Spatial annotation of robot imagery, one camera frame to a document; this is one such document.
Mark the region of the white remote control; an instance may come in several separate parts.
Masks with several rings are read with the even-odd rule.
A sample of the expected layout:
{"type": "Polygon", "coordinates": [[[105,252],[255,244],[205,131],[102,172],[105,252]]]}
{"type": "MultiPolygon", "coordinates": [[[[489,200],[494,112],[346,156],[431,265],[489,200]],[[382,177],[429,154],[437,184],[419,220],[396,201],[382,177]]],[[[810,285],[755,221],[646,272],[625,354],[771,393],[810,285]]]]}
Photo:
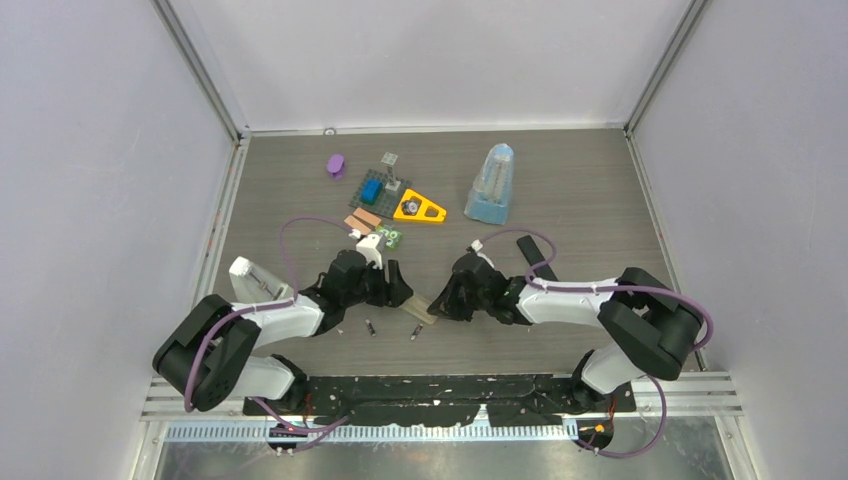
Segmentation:
{"type": "Polygon", "coordinates": [[[400,306],[400,308],[406,313],[418,319],[420,322],[427,325],[432,325],[438,320],[438,317],[428,313],[429,305],[430,301],[428,301],[426,298],[414,294],[409,299],[407,299],[400,306]]]}

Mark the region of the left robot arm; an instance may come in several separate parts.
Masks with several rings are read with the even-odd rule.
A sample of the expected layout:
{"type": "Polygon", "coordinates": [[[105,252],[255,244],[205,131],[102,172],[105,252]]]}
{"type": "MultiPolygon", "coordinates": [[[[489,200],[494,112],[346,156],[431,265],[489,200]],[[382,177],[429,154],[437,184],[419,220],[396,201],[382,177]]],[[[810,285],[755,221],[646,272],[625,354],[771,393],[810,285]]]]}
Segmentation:
{"type": "Polygon", "coordinates": [[[230,303],[202,298],[159,347],[153,370],[183,397],[184,408],[206,412],[231,397],[269,400],[280,412],[298,412],[307,398],[295,366],[255,351],[275,342],[322,335],[360,304],[399,308],[414,296],[398,261],[378,265],[342,250],[316,282],[285,300],[230,303]]]}

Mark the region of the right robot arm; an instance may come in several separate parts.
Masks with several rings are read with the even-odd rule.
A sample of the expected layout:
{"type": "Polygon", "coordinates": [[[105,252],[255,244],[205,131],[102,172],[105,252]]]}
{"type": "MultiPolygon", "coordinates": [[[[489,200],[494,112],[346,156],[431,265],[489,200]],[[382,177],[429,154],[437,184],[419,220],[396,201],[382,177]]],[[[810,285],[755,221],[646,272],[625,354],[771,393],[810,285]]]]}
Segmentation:
{"type": "Polygon", "coordinates": [[[634,379],[677,379],[710,324],[693,301],[640,268],[588,283],[506,277],[485,255],[469,252],[454,263],[428,312],[469,321],[478,311],[506,325],[564,323],[605,331],[610,344],[587,353],[571,376],[572,400],[589,411],[634,379]]]}

